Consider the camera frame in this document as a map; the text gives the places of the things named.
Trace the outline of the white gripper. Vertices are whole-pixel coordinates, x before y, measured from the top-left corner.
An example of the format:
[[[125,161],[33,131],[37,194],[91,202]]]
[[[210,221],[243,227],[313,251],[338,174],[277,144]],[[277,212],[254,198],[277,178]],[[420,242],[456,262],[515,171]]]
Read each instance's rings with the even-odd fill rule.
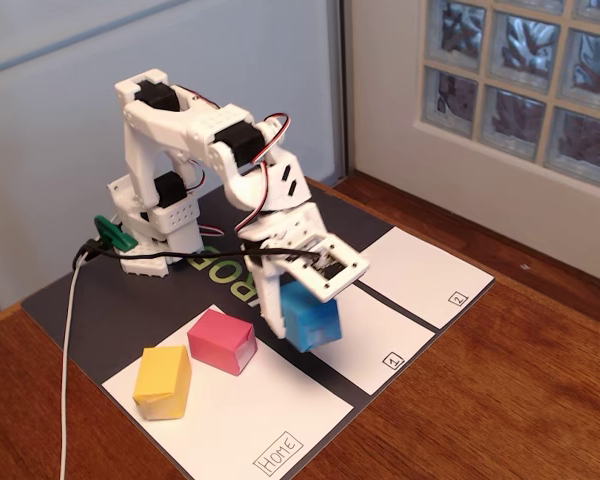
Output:
[[[279,339],[286,335],[280,297],[283,270],[271,260],[326,260],[328,254],[318,246],[326,235],[325,224],[313,202],[261,215],[237,234],[243,256],[252,256],[249,271],[261,316]]]

